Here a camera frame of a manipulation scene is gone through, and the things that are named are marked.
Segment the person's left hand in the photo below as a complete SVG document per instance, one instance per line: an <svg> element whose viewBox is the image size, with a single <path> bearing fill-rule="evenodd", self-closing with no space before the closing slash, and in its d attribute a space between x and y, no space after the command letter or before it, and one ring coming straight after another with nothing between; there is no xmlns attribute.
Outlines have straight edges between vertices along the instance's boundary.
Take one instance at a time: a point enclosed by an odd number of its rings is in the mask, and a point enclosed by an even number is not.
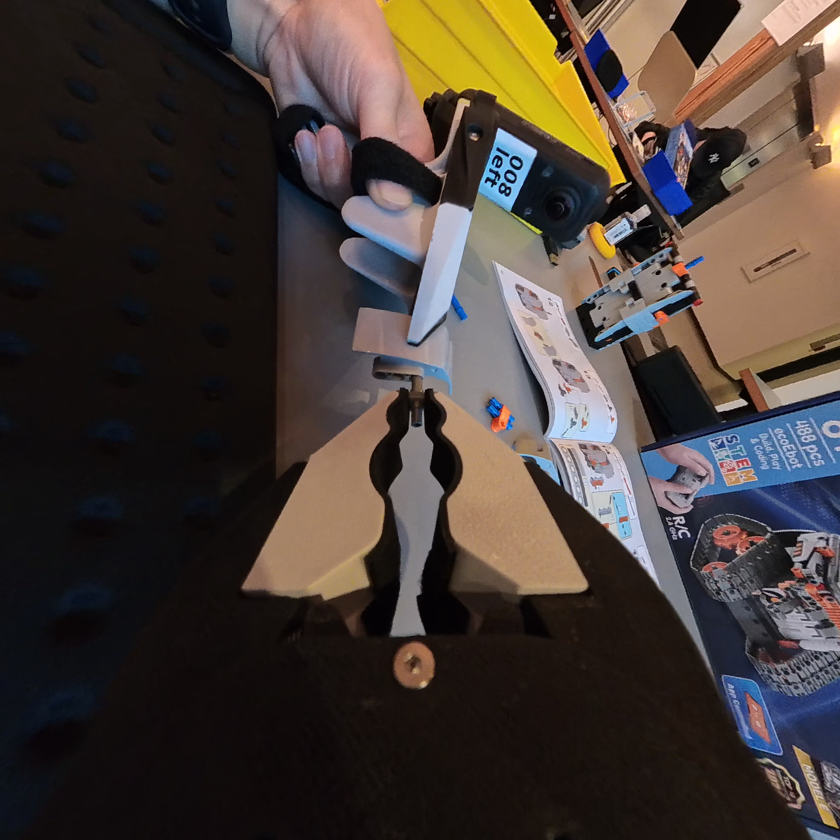
<svg viewBox="0 0 840 840"><path fill-rule="evenodd" d="M228 1L237 60L269 79L279 109L306 104L326 124L294 139L301 176L323 201L352 196L348 138L389 140L420 162L433 135L374 1Z"/></svg>

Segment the wooden shelf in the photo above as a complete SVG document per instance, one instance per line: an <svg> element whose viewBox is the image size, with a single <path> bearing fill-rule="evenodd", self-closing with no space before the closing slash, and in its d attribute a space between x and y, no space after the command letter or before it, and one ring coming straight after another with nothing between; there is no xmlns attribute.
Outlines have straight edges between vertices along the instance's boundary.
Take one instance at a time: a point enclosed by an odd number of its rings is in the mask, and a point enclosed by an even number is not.
<svg viewBox="0 0 840 840"><path fill-rule="evenodd" d="M668 124L674 126L687 120L695 125L702 124L810 42L838 15L839 2L834 1L832 6L782 46L776 45L770 34L762 28L748 43L687 92Z"/></svg>

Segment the black box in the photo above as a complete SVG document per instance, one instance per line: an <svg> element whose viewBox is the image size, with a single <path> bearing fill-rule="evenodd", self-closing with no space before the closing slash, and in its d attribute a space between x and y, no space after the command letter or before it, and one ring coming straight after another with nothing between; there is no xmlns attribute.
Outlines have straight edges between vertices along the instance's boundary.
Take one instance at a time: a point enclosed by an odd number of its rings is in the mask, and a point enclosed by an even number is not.
<svg viewBox="0 0 840 840"><path fill-rule="evenodd" d="M679 347L637 362L633 380L655 441L724 423Z"/></svg>

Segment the blue toy kit box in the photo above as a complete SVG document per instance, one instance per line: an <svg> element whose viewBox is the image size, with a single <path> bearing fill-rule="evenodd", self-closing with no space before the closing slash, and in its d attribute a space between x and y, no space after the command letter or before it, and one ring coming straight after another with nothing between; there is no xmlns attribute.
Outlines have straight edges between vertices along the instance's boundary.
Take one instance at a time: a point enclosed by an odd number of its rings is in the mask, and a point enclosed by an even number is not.
<svg viewBox="0 0 840 840"><path fill-rule="evenodd" d="M838 838L838 393L640 457L741 739L793 815Z"/></svg>

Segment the instruction booklet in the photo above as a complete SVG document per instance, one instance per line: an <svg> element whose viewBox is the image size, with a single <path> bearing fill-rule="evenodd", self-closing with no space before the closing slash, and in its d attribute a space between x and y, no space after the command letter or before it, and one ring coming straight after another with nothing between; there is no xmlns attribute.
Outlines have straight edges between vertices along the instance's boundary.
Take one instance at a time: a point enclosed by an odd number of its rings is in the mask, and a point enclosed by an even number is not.
<svg viewBox="0 0 840 840"><path fill-rule="evenodd" d="M562 487L657 582L627 464L614 445L617 411L574 336L560 297L492 264L507 314L548 409L544 439Z"/></svg>

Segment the grey toy building piece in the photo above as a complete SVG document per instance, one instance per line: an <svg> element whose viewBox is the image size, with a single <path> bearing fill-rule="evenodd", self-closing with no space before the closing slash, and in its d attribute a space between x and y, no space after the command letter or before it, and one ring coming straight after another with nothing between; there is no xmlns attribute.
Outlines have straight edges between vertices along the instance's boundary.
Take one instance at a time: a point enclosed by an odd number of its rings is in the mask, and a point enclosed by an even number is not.
<svg viewBox="0 0 840 840"><path fill-rule="evenodd" d="M453 392L454 348L447 327L441 324L419 345L407 341L411 318L407 314L361 308L353 335L353 351L373 356L373 377L409 382L414 376L431 377Z"/></svg>

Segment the yellow plastic bin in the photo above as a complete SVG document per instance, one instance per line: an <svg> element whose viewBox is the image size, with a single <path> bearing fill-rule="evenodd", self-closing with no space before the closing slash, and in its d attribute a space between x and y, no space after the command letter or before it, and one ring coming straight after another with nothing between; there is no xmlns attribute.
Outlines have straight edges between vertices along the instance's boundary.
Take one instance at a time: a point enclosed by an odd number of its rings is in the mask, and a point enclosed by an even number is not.
<svg viewBox="0 0 840 840"><path fill-rule="evenodd" d="M418 98L477 89L606 169L622 169L572 63L529 1L378 2Z"/></svg>

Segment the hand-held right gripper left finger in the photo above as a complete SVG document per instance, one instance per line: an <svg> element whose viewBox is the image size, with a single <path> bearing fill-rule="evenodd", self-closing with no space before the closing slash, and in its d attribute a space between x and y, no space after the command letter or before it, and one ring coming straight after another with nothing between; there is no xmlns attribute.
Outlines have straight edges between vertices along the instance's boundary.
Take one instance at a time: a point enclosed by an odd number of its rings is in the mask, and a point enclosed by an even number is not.
<svg viewBox="0 0 840 840"><path fill-rule="evenodd" d="M401 545L390 490L410 419L408 390L387 392L309 458L244 594L326 602L352 634L391 633Z"/></svg>

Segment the partly built toy robot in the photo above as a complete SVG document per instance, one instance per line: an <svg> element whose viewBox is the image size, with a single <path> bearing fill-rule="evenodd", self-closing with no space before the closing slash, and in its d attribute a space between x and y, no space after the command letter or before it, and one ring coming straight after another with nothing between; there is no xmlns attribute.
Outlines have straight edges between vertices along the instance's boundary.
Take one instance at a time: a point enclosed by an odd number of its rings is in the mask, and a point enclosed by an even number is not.
<svg viewBox="0 0 840 840"><path fill-rule="evenodd" d="M702 298L677 247L662 248L610 279L576 308L584 337L602 350L660 328Z"/></svg>

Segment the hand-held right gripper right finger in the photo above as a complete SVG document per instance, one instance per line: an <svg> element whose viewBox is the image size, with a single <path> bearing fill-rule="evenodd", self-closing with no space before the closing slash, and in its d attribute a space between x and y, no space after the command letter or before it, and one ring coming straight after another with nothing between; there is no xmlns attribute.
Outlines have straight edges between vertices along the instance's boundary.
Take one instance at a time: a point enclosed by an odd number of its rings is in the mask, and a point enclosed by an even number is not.
<svg viewBox="0 0 840 840"><path fill-rule="evenodd" d="M490 606L578 595L589 584L530 463L446 394L426 391L424 431L439 485L418 611L428 636L468 635Z"/></svg>

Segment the black monitor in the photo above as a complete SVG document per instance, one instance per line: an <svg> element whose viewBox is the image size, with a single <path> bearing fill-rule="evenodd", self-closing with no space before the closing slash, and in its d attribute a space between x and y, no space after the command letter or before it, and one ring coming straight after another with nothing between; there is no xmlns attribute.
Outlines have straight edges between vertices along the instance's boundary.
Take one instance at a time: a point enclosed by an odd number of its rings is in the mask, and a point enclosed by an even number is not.
<svg viewBox="0 0 840 840"><path fill-rule="evenodd" d="M742 9L740 1L685 1L670 27L695 69L701 68Z"/></svg>

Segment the small white labelled device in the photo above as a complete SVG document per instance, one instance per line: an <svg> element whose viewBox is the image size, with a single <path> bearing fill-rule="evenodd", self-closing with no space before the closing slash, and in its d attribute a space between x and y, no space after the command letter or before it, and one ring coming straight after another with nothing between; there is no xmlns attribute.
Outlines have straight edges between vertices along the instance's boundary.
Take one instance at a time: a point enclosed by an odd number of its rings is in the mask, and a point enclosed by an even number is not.
<svg viewBox="0 0 840 840"><path fill-rule="evenodd" d="M619 242L636 232L639 225L649 217L651 207L643 205L632 213L622 213L604 225L602 236L607 244L616 246Z"/></svg>

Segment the dark wristband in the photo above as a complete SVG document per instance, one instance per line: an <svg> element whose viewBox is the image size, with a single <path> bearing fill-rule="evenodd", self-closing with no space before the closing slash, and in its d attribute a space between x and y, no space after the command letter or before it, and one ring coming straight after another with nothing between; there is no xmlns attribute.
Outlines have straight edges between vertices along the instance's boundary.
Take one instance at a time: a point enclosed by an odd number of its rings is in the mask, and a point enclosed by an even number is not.
<svg viewBox="0 0 840 840"><path fill-rule="evenodd" d="M230 51L233 35L226 1L152 1L152 4L215 48Z"/></svg>

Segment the white paper sheet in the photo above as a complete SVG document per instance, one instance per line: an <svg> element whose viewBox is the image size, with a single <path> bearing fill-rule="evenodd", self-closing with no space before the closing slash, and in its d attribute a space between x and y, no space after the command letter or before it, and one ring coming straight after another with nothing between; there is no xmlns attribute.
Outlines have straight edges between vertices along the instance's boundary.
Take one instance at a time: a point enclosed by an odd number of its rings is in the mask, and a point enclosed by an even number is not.
<svg viewBox="0 0 840 840"><path fill-rule="evenodd" d="M782 46L833 3L834 1L783 1L762 19L762 27L777 46Z"/></svg>

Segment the blue storage bin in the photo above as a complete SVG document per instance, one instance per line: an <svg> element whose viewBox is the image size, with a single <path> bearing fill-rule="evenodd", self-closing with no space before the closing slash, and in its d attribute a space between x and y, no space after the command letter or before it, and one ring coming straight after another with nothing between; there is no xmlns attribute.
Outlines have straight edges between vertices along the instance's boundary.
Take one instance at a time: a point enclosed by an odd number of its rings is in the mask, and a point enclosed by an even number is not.
<svg viewBox="0 0 840 840"><path fill-rule="evenodd" d="M667 214L678 216L690 209L691 199L665 152L660 150L650 158L643 166L643 173L650 189Z"/></svg>

